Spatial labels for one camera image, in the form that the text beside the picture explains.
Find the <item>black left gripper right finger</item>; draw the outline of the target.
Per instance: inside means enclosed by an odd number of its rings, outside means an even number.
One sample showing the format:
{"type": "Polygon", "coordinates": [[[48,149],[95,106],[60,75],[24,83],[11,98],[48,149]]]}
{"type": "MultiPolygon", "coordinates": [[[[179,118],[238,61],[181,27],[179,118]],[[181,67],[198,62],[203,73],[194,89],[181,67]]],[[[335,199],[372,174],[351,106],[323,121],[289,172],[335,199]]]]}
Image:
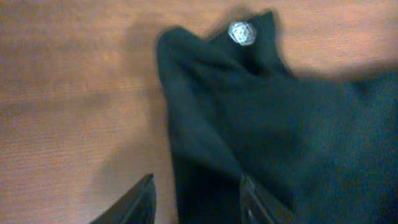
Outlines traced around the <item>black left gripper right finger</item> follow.
{"type": "Polygon", "coordinates": [[[242,224],[289,224],[292,213],[258,181],[243,175],[239,184],[242,224]]]}

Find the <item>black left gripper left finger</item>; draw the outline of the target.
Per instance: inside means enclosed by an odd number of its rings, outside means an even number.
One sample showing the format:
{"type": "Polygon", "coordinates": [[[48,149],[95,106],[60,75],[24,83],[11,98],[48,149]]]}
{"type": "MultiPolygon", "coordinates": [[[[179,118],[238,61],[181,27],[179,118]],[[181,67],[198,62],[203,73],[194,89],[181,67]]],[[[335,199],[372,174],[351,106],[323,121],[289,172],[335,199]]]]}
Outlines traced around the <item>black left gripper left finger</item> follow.
{"type": "Polygon", "coordinates": [[[90,224],[154,224],[156,207],[154,175],[147,174],[90,224]]]}

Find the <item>dark green polo shirt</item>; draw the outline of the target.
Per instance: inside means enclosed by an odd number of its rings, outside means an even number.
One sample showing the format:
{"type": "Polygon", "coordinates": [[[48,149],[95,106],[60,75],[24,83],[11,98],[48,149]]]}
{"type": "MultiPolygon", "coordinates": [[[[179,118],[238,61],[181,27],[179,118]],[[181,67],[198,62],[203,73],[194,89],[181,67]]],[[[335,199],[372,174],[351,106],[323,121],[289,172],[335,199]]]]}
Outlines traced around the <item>dark green polo shirt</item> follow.
{"type": "Polygon", "coordinates": [[[157,44],[180,223],[241,223],[250,180],[274,223],[397,222],[397,65],[292,73],[276,15],[157,44]]]}

